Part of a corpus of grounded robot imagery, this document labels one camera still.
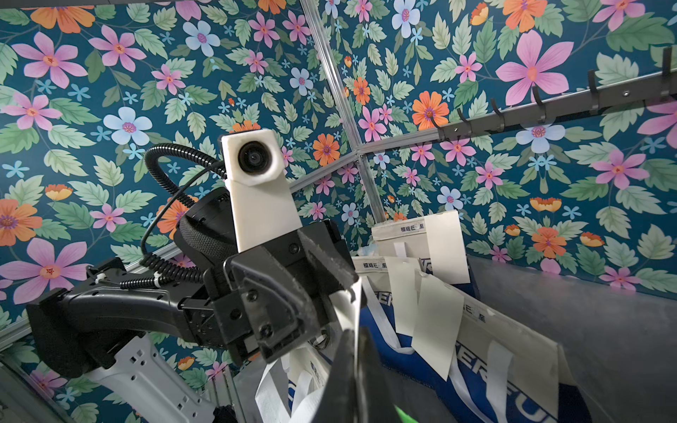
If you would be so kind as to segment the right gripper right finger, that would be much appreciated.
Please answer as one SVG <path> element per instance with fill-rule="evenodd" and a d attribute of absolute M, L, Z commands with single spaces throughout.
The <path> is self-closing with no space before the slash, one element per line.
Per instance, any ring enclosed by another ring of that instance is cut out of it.
<path fill-rule="evenodd" d="M 358 332 L 358 421 L 401 422 L 387 386 L 386 374 L 367 328 Z"/>

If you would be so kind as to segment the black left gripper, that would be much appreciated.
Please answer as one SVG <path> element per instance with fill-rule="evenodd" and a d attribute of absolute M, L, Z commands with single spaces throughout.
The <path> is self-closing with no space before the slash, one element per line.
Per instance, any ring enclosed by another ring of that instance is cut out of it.
<path fill-rule="evenodd" d="M 333 294 L 357 282 L 349 249 L 332 220 L 267 241 L 211 269 L 211 302 L 233 363 L 267 362 L 337 321 Z"/>

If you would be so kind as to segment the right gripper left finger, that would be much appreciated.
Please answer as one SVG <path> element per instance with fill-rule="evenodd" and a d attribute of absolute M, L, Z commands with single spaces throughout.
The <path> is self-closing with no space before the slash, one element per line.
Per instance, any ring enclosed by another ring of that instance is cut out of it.
<path fill-rule="evenodd" d="M 355 331 L 343 331 L 312 423 L 357 421 L 356 341 Z"/>

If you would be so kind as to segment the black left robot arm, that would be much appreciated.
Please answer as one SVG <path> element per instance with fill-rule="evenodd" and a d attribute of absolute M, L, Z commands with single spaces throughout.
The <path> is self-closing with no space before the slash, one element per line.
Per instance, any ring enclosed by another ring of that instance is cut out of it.
<path fill-rule="evenodd" d="M 358 277 L 331 220 L 283 229 L 244 248 L 231 188 L 192 200 L 160 169 L 164 156 L 189 160 L 229 185 L 236 173 L 191 147 L 160 144 L 146 154 L 155 181 L 188 207 L 176 244 L 193 266 L 148 252 L 145 272 L 136 274 L 113 258 L 86 268 L 78 287 L 28 303 L 28 320 L 50 368 L 107 387 L 147 421 L 234 422 L 234 408 L 195 393 L 162 359 L 150 333 L 227 350 L 236 364 L 254 354 L 273 361 L 317 336 L 331 322 L 330 295 L 347 292 Z"/>

